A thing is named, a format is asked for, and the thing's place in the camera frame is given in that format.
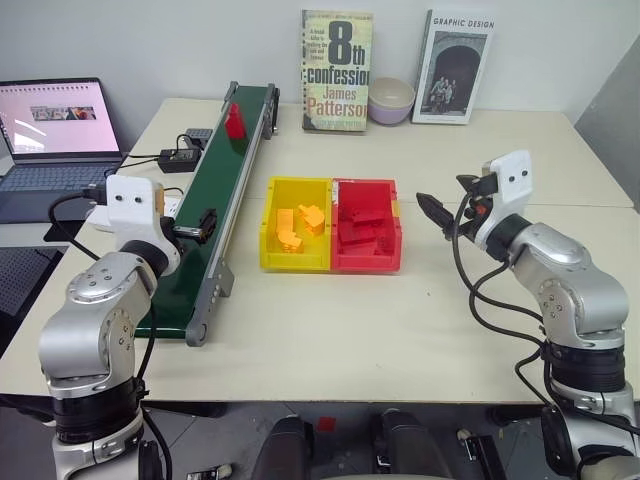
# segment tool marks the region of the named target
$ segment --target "power adapter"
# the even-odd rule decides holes
[[[164,173],[193,172],[200,161],[199,148],[161,150],[158,166]]]

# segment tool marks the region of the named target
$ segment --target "book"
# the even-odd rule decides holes
[[[373,15],[302,11],[302,127],[363,131]]]
[[[469,123],[494,29],[486,12],[429,10],[412,122]]]

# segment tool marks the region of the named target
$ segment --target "yellow plastic box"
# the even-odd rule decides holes
[[[331,268],[330,178],[271,177],[260,225],[260,266],[268,270],[328,271]],[[316,205],[324,212],[324,232],[313,235],[298,215],[298,205]],[[286,253],[276,235],[279,208],[294,210],[294,230],[302,253]]]

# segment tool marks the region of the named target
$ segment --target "white table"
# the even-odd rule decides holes
[[[171,148],[188,127],[216,122],[220,102],[169,99],[134,153]],[[637,275],[638,215],[631,202],[558,113],[476,111],[471,124],[395,128],[370,125],[366,135],[307,134],[300,107],[281,106],[280,133],[263,142],[228,251],[236,275],[211,325],[208,343],[160,340],[147,370],[153,400],[361,400],[527,402],[535,397],[513,374],[530,354],[527,343],[474,323],[450,244],[414,200],[432,192],[455,208],[459,173],[517,148],[534,160],[532,204],[526,215],[582,241],[595,263],[627,289],[631,312],[627,343],[640,339]],[[162,174],[153,164],[122,173],[145,175],[165,187],[185,187],[190,174]],[[395,178],[403,228],[403,264],[396,275],[264,273],[258,230],[268,177]],[[89,226],[78,239],[103,254],[109,234]],[[477,278],[495,262],[462,242],[465,264]],[[0,392],[45,395],[37,359],[40,329],[63,302],[67,282],[91,260],[70,249],[0,361]],[[510,274],[487,293],[536,308]],[[481,307],[491,321],[535,333],[536,322]],[[138,360],[146,341],[137,340]],[[542,388],[540,365],[525,369]],[[637,350],[627,350],[627,377],[640,385]]]

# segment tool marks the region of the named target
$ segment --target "black cable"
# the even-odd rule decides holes
[[[531,335],[525,334],[525,333],[521,333],[521,332],[516,332],[513,330],[509,330],[506,328],[502,328],[502,327],[498,327],[496,325],[493,325],[489,322],[487,322],[484,318],[482,318],[482,316],[480,315],[480,313],[478,312],[477,308],[476,308],[476,304],[475,304],[475,299],[479,298],[479,299],[486,299],[489,301],[486,301],[486,303],[489,303],[490,305],[494,305],[500,308],[506,308],[507,310],[513,310],[513,311],[518,311],[518,312],[522,312],[522,313],[527,313],[527,312],[531,312],[531,311],[527,311],[527,309],[524,309],[522,307],[518,307],[516,305],[511,305],[511,304],[507,304],[507,303],[503,303],[503,302],[498,302],[496,300],[493,300],[491,298],[488,298],[484,295],[482,295],[479,292],[480,287],[487,282],[488,280],[490,280],[491,278],[499,275],[500,273],[504,272],[505,270],[507,270],[509,268],[509,262],[504,262],[500,267],[496,268],[495,270],[487,273],[486,275],[482,276],[475,284],[471,284],[471,281],[469,280],[469,277],[467,276],[465,270],[464,270],[464,266],[462,265],[462,259],[460,257],[460,247],[459,247],[459,243],[458,243],[458,229],[460,226],[460,220],[462,219],[462,214],[464,212],[464,208],[467,205],[467,202],[469,201],[469,199],[471,198],[471,194],[467,194],[465,196],[465,198],[462,200],[461,204],[460,204],[460,208],[458,209],[458,212],[456,214],[456,217],[454,219],[454,224],[453,224],[453,238],[452,238],[452,245],[453,245],[453,256],[454,256],[454,260],[455,260],[455,264],[456,264],[456,269],[458,270],[458,274],[460,275],[460,277],[462,278],[463,282],[465,283],[465,285],[467,286],[467,288],[469,288],[469,309],[471,310],[471,314],[473,315],[473,317],[475,318],[475,320],[482,325],[483,327],[494,331],[496,333],[500,333],[503,335],[508,335],[510,337],[515,337],[515,338],[520,338],[522,340],[527,340],[529,342],[534,343],[535,345],[538,346],[538,349],[530,356],[528,356],[527,358],[524,358],[520,361],[518,361],[515,366],[514,366],[514,370],[516,372],[516,375],[518,376],[518,378],[525,384],[525,386],[527,388],[529,388],[529,390],[531,390],[534,395],[536,397],[538,397],[545,405],[551,405],[550,402],[531,384],[531,382],[529,382],[527,380],[527,378],[522,374],[521,369],[523,366],[535,361],[536,359],[538,359],[540,357],[540,351],[543,348],[543,342]]]
[[[140,368],[138,369],[138,379],[142,380],[144,376],[144,372],[147,370],[147,365],[149,364],[149,359],[151,358],[151,351],[153,350],[153,345],[156,342],[156,330],[157,330],[157,322],[156,322],[156,310],[151,304],[149,307],[149,314],[151,317],[150,328],[149,328],[149,341],[147,342],[147,348],[144,351],[144,356],[142,357],[142,362],[140,362]]]
[[[456,212],[456,216],[453,222],[452,238],[451,238],[451,244],[453,247],[453,259],[456,263],[456,269],[458,270],[458,274],[460,275],[460,278],[462,279],[466,287],[469,289],[469,291],[473,289],[473,285],[471,284],[471,280],[469,280],[469,277],[467,276],[464,270],[464,267],[462,266],[462,260],[460,258],[460,247],[458,243],[458,232],[460,229],[460,221],[462,220],[462,215],[464,214],[464,210],[467,206],[467,203],[471,199],[471,196],[472,196],[471,193],[467,193],[462,199],[462,202],[460,202],[460,206],[458,207],[458,211]],[[486,295],[481,294],[480,292],[476,292],[476,297],[478,297],[478,299],[482,300],[483,302],[488,303],[489,305],[493,305],[494,307],[504,308],[506,310],[512,310],[514,312],[524,313],[525,315],[529,315],[530,317],[533,317],[536,320],[538,320],[538,322],[542,323],[542,315],[532,310],[529,310],[528,308],[520,307],[518,305],[512,305],[510,303],[500,302],[498,300],[494,300],[493,298],[489,298]]]
[[[184,195],[184,190],[182,190],[179,187],[169,187],[169,188],[165,188],[164,189],[165,192],[170,192],[171,190],[177,190],[177,191],[180,192],[180,194]]]
[[[126,155],[123,160],[126,160],[126,158],[156,158],[158,156],[157,153],[155,155]]]
[[[480,313],[478,313],[478,309],[476,308],[476,302],[475,302],[475,299],[478,296],[478,289],[487,280],[489,280],[489,279],[495,277],[496,275],[504,272],[508,268],[509,268],[509,263],[508,262],[504,262],[502,265],[500,265],[495,270],[492,270],[491,272],[487,273],[483,277],[480,277],[480,279],[474,285],[471,286],[471,291],[469,292],[469,309],[471,310],[471,314],[473,315],[473,318],[475,318],[476,321],[480,325],[482,325],[485,328],[488,328],[489,330],[491,330],[493,332],[501,333],[502,335],[508,335],[509,337],[520,338],[521,340],[527,340],[528,342],[532,342],[532,343],[536,344],[538,346],[538,348],[542,348],[543,345],[544,345],[542,340],[540,340],[540,339],[538,339],[538,338],[536,338],[536,337],[534,337],[532,335],[528,335],[526,333],[516,332],[514,330],[509,330],[507,328],[502,328],[502,327],[498,327],[496,325],[493,325],[493,324],[487,322],[484,318],[482,318]]]
[[[204,150],[204,148],[202,148],[202,146],[199,145],[199,142],[194,141],[194,139],[192,137],[190,137],[189,135],[187,135],[186,133],[181,133],[180,135],[178,135],[176,137],[176,152],[178,150],[180,150],[179,142],[180,142],[181,138],[188,138],[193,145],[195,145],[196,147],[198,147],[200,149],[200,151]]]
[[[52,260],[48,255],[45,255],[44,253],[42,253],[37,248],[34,248],[33,251],[36,252],[36,255],[39,255],[39,256],[41,256],[43,258],[46,258],[49,262]]]
[[[151,352],[153,351],[153,346],[156,342],[156,332],[158,328],[156,310],[153,304],[151,304],[151,306],[149,307],[149,314],[151,316],[151,322],[150,322],[150,328],[149,328],[149,340],[147,341],[147,348],[144,351],[144,356],[142,357],[142,362],[140,362],[140,368],[138,369],[138,375],[137,375],[137,378],[140,381],[142,381],[142,377],[147,371],[147,365],[149,365],[149,360],[151,359]],[[165,468],[165,474],[166,474],[165,480],[171,480],[171,477],[173,475],[173,463],[171,462],[171,452],[169,451],[169,446],[167,445],[167,442],[162,436],[160,429],[153,422],[151,415],[149,415],[149,413],[144,409],[144,407],[141,407],[141,408],[142,408],[142,417],[144,418],[144,421],[147,422],[147,425],[149,425],[149,428],[153,432],[153,435],[158,440],[158,443],[160,444],[160,448],[162,449],[162,453],[164,454],[164,468]]]
[[[522,367],[524,367],[525,365],[528,365],[532,362],[535,362],[537,359],[540,358],[540,350],[536,350],[532,355],[529,355],[527,358],[523,358],[522,360],[520,360],[519,362],[516,363],[514,370],[516,372],[516,375],[518,376],[518,378],[522,381],[522,383],[524,383],[527,388],[529,390],[531,390],[536,397],[538,397],[542,403],[544,403],[547,407],[551,406],[551,402],[549,400],[547,400],[547,398],[542,395],[540,393],[540,391],[534,387],[529,380],[527,380],[527,377],[524,376],[524,374],[520,371],[522,369]]]
[[[164,455],[164,469],[165,469],[165,479],[172,480],[173,477],[173,462],[171,461],[171,451],[169,450],[169,445],[165,441],[164,437],[160,433],[160,429],[156,426],[155,422],[151,418],[149,412],[147,412],[144,408],[142,409],[142,418],[149,425],[149,428],[153,432],[153,435],[158,440],[160,444],[160,449]]]
[[[51,205],[49,205],[49,221],[56,226],[56,228],[58,228],[65,237],[67,237],[67,240],[69,240],[69,243],[71,245],[73,245],[74,247],[76,247],[78,250],[80,250],[81,252],[87,254],[89,257],[91,257],[93,260],[100,260],[100,257],[97,256],[95,253],[93,253],[91,250],[89,250],[87,247],[85,247],[84,245],[82,245],[80,242],[78,242],[75,238],[73,238],[73,235],[71,235],[58,221],[58,219],[56,218],[56,214],[55,214],[55,209],[58,205],[60,205],[61,203],[64,202],[68,202],[69,200],[74,200],[76,198],[84,198],[84,195],[82,193],[70,193],[69,195],[63,195],[62,197],[58,198],[55,202],[53,202]]]
[[[104,175],[104,178],[107,178],[109,176],[108,175],[109,172],[115,173],[116,171],[122,170],[123,168],[135,167],[136,165],[142,165],[142,164],[150,163],[150,162],[157,162],[159,159],[160,159],[160,156],[156,155],[155,157],[150,158],[149,160],[144,160],[142,162],[130,163],[128,165],[122,165],[120,167],[111,167],[111,168],[108,168],[107,170],[105,170],[103,175]]]

